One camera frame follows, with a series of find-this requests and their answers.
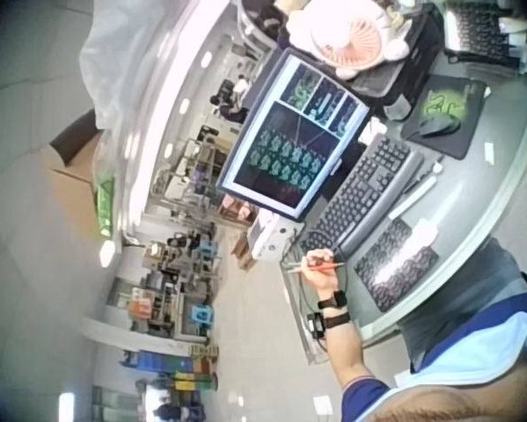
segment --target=monitor screen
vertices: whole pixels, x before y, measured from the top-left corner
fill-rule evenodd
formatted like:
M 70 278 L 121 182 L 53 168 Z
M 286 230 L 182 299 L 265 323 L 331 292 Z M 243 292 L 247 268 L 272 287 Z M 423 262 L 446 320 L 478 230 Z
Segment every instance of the monitor screen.
M 220 185 L 300 220 L 370 109 L 307 62 L 285 54 L 250 111 Z

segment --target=black wristband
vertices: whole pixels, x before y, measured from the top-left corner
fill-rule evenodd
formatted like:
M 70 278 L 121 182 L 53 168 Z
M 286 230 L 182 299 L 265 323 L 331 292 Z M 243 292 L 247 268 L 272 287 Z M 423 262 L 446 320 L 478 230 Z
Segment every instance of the black wristband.
M 324 326 L 327 330 L 333 327 L 337 327 L 338 325 L 347 324 L 351 321 L 351 317 L 349 316 L 349 313 L 346 312 L 345 314 L 341 314 L 338 316 L 332 316 L 331 318 L 324 318 Z
M 338 290 L 337 292 L 333 292 L 332 297 L 330 297 L 326 301 L 318 302 L 318 309 L 322 310 L 323 308 L 336 308 L 340 309 L 344 306 L 347 306 L 348 304 L 348 298 L 345 297 L 345 293 L 343 291 Z

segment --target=image on screen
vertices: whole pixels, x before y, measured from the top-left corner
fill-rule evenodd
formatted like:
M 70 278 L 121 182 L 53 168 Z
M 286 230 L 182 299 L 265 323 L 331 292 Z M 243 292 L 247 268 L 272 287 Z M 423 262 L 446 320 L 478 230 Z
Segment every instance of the image on screen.
M 296 208 L 338 142 L 316 123 L 275 102 L 234 183 Z
M 298 66 L 287 88 L 281 95 L 281 101 L 302 112 L 321 77 L 318 72 L 307 66 Z
M 353 113 L 357 109 L 357 103 L 354 99 L 347 97 L 338 111 L 337 115 L 330 124 L 329 129 L 342 137 L 345 134 L 348 122 L 351 120 Z
M 304 114 L 325 127 L 344 95 L 344 90 L 332 81 L 323 79 L 304 109 Z

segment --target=black keyboard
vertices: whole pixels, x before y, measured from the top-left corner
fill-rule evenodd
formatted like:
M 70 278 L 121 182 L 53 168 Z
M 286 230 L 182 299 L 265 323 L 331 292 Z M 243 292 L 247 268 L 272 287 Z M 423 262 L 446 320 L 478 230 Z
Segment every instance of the black keyboard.
M 500 31 L 500 18 L 510 11 L 495 4 L 447 4 L 445 47 L 460 62 L 486 62 L 517 68 L 519 59 L 509 56 L 509 36 Z
M 377 135 L 307 237 L 304 251 L 329 248 L 349 257 L 390 211 L 423 162 L 403 142 Z
M 397 218 L 355 266 L 355 272 L 383 312 L 409 292 L 439 258 L 429 246 L 424 246 L 410 253 L 391 273 L 383 272 L 402 253 L 412 233 L 412 228 Z

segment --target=desk fan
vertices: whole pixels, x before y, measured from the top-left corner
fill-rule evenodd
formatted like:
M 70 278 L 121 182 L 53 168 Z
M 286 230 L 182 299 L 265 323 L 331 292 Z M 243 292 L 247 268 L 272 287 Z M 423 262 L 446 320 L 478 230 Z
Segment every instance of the desk fan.
M 312 0 L 293 11 L 287 29 L 290 42 L 336 68 L 341 79 L 409 54 L 404 41 L 409 25 L 396 20 L 372 0 Z

